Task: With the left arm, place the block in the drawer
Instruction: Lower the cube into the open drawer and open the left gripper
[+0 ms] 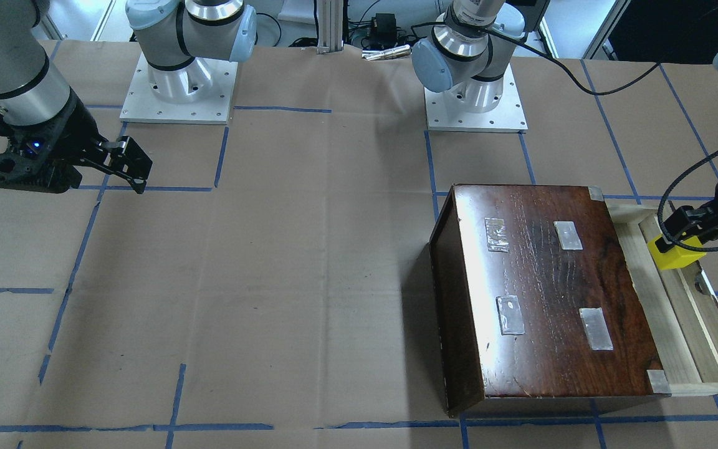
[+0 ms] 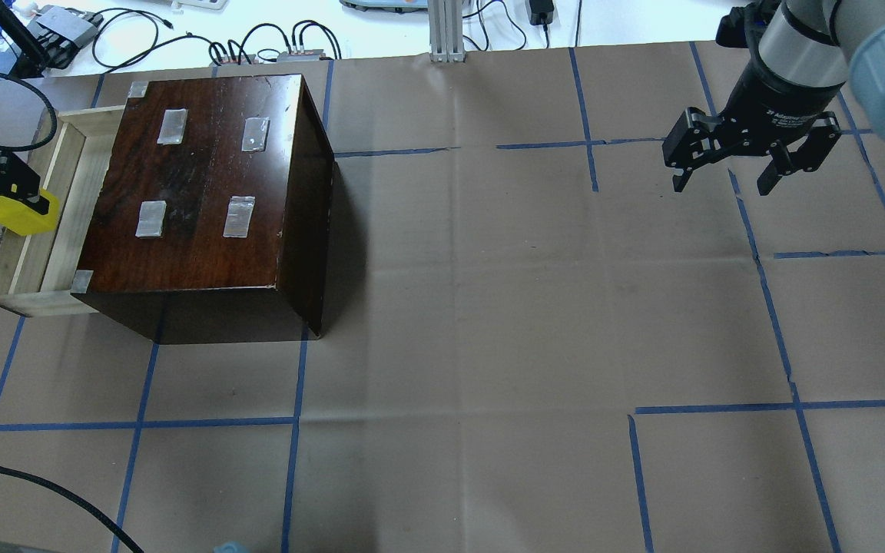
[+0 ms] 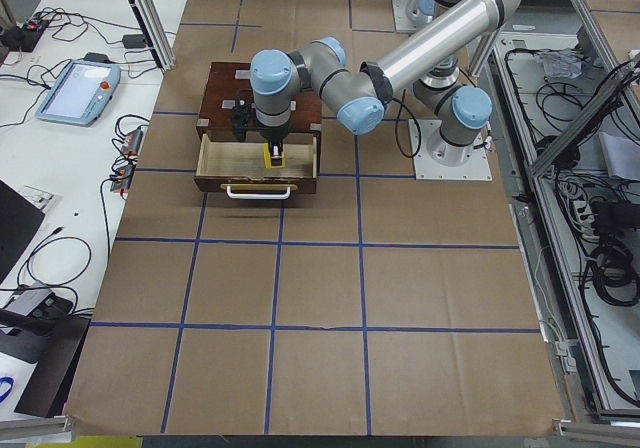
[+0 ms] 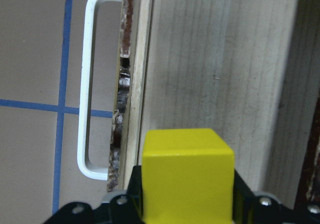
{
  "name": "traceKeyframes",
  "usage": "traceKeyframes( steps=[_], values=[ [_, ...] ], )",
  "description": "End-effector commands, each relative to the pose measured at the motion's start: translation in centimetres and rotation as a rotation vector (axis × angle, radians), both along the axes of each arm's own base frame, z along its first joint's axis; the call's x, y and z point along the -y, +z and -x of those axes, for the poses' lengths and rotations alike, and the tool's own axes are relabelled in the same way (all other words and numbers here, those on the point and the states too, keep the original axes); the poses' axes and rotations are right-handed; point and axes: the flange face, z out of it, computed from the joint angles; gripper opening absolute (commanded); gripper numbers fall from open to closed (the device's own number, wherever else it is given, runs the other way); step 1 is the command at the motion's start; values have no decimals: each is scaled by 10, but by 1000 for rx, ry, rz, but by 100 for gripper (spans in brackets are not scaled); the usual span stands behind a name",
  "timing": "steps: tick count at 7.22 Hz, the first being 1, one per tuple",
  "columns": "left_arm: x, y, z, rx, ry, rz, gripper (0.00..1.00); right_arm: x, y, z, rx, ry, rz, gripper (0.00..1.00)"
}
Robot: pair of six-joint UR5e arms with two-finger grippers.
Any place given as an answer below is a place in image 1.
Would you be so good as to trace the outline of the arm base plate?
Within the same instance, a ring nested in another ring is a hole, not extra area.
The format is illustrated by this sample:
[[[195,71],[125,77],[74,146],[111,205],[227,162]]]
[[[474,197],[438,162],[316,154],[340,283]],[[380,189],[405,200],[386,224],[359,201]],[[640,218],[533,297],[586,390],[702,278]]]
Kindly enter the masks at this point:
[[[237,62],[195,59],[176,71],[148,65],[140,55],[120,119],[145,124],[227,125]]]
[[[476,80],[450,91],[425,89],[428,130],[444,132],[522,133],[528,130],[517,85],[507,77],[482,86]]]

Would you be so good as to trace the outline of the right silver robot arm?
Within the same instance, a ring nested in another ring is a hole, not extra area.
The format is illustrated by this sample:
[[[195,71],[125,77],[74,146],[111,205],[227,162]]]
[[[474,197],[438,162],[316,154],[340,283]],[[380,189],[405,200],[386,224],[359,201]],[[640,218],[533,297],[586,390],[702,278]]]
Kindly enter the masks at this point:
[[[244,1],[0,1],[0,190],[65,193],[90,168],[143,193],[152,161],[107,139],[91,106],[126,122],[225,124],[257,13]]]

